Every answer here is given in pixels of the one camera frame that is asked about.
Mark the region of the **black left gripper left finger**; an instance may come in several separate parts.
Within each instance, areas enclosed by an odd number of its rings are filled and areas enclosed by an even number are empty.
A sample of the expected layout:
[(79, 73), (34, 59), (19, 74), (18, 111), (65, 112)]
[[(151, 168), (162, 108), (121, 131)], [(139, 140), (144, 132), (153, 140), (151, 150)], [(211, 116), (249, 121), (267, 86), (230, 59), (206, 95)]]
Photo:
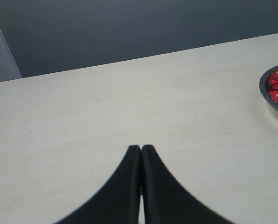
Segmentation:
[(139, 146), (129, 146), (102, 188), (59, 224), (137, 224), (142, 184)]

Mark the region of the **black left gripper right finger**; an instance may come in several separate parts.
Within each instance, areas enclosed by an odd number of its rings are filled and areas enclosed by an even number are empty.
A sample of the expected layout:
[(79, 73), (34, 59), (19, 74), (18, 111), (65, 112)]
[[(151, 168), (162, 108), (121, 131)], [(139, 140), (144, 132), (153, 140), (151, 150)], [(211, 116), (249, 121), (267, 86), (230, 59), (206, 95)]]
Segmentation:
[(144, 145), (141, 151), (142, 185), (147, 224), (230, 224), (194, 196), (169, 172), (156, 149)]

